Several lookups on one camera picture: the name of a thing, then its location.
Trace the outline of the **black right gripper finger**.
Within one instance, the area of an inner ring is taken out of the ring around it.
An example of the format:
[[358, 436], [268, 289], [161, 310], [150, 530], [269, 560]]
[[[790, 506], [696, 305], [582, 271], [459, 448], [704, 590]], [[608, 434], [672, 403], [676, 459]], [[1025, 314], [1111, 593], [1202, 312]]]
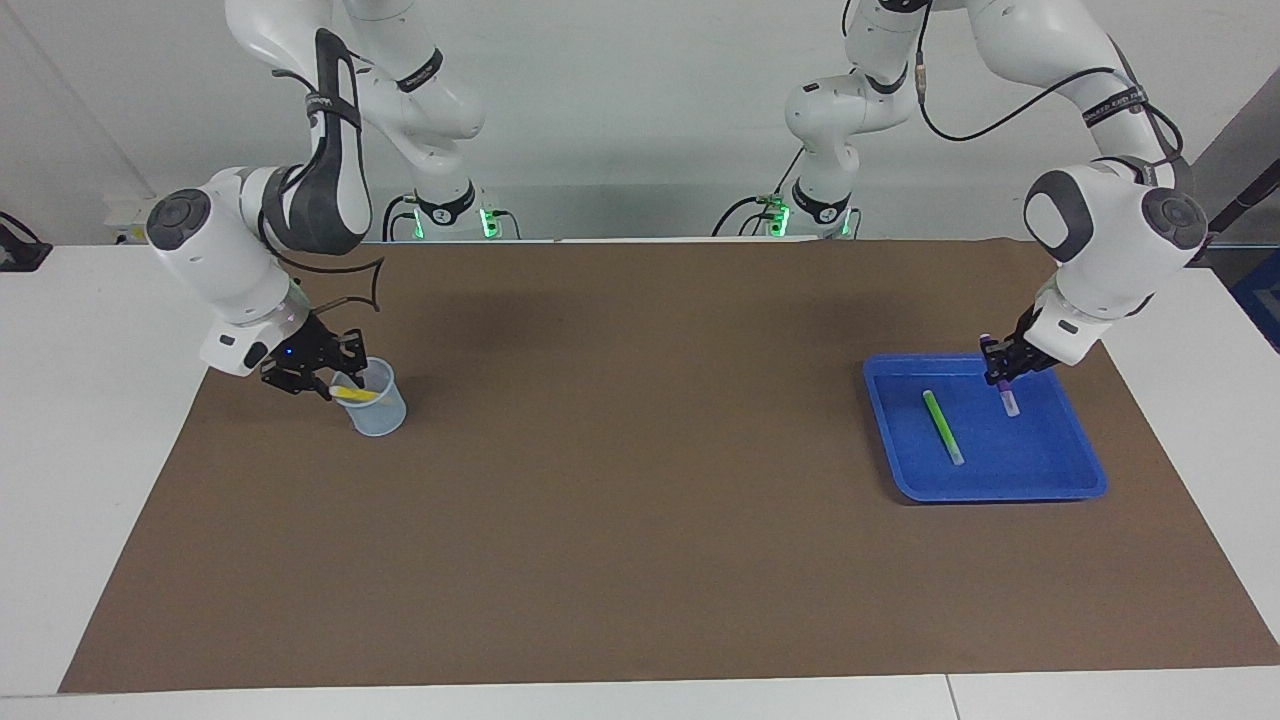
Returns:
[[262, 382], [289, 395], [315, 393], [325, 401], [332, 401], [330, 386], [314, 373], [305, 372], [264, 372]]
[[348, 377], [356, 386], [365, 386], [367, 369], [364, 333], [358, 328], [335, 337], [335, 372]]

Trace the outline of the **purple highlighter pen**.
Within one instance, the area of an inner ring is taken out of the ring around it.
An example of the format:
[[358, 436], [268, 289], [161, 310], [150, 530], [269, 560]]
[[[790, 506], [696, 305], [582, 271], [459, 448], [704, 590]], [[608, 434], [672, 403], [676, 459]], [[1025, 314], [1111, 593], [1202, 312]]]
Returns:
[[[1001, 343], [1001, 354], [1002, 354], [1004, 348], [1009, 345], [1007, 341], [996, 340], [992, 334], [982, 334], [979, 337], [979, 346], [980, 346], [980, 342], [1000, 342]], [[1001, 398], [1001, 402], [1004, 405], [1004, 410], [1005, 410], [1006, 415], [1010, 416], [1010, 418], [1019, 416], [1020, 415], [1020, 407], [1018, 406], [1018, 401], [1016, 401], [1015, 395], [1012, 392], [1012, 383], [1005, 382], [1004, 380], [1004, 375], [1002, 375], [1002, 382], [998, 386], [991, 386], [991, 387], [996, 388], [996, 391], [998, 392], [998, 396]]]

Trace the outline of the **green highlighter pen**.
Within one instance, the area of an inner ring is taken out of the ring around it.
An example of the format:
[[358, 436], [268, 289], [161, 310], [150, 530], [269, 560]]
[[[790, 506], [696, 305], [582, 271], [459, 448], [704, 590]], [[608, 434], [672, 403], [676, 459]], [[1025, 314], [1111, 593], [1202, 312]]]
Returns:
[[940, 436], [941, 442], [945, 446], [945, 450], [948, 455], [951, 464], [954, 466], [963, 466], [965, 464], [963, 450], [957, 442], [957, 437], [955, 436], [954, 429], [950, 425], [948, 419], [946, 418], [945, 411], [934, 391], [923, 389], [922, 400], [925, 405], [928, 414], [931, 415], [931, 420], [934, 424], [934, 428]]

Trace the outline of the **blue plastic tray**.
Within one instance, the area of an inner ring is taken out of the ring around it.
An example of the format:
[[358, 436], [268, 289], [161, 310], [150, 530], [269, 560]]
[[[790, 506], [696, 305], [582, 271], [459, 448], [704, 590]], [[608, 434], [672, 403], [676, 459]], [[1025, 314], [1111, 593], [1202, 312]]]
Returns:
[[[879, 354], [863, 375], [893, 483], [922, 503], [1097, 498], [1108, 480], [1053, 372], [1012, 383], [1010, 418], [979, 354]], [[963, 450], [954, 466], [922, 400], [933, 389]]]

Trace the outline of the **light blue mesh pen cup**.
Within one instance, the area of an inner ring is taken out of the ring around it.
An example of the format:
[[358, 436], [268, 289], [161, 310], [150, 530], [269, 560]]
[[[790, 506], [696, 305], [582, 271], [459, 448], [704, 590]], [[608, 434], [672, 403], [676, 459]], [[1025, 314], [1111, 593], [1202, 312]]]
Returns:
[[348, 386], [380, 392], [376, 402], [351, 404], [334, 398], [348, 414], [355, 429], [366, 437], [383, 437], [397, 430], [407, 416], [407, 405], [396, 380], [393, 366], [370, 357], [364, 373], [365, 386], [356, 386], [351, 378], [334, 372], [330, 386]]

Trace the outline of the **white power strip box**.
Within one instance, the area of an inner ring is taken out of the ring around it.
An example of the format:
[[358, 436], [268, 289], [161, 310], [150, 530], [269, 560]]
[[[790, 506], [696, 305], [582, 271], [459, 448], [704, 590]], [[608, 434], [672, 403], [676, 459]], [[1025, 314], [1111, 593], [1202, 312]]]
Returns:
[[114, 245], [147, 245], [147, 220], [163, 196], [111, 196], [102, 201], [106, 209], [104, 225]]

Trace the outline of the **black stand pole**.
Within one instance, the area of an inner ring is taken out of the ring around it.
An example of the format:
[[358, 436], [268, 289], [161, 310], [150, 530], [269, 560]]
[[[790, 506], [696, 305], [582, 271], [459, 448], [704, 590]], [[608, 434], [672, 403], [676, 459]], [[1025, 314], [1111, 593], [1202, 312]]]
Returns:
[[1240, 219], [1248, 210], [1265, 201], [1271, 193], [1280, 188], [1280, 158], [1276, 158], [1265, 170], [1262, 170], [1238, 196], [1235, 196], [1221, 211], [1208, 223], [1208, 232], [1196, 256], [1188, 266], [1196, 266], [1203, 261], [1210, 246], [1233, 223]]

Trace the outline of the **brown table mat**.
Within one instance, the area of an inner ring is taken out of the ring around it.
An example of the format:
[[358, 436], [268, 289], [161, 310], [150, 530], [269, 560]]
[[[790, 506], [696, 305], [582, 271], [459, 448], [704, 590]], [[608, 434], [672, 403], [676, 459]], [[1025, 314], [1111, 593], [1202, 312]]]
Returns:
[[1280, 664], [1110, 356], [1062, 380], [1079, 503], [893, 491], [864, 361], [1006, 331], [1033, 243], [387, 250], [408, 405], [210, 372], [70, 693]]

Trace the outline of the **black clamp mount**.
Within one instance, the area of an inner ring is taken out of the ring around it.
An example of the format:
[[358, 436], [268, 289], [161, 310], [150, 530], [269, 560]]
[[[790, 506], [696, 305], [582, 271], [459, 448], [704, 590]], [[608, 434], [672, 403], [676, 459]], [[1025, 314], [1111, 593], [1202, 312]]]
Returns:
[[0, 273], [36, 272], [51, 251], [24, 222], [0, 210]]

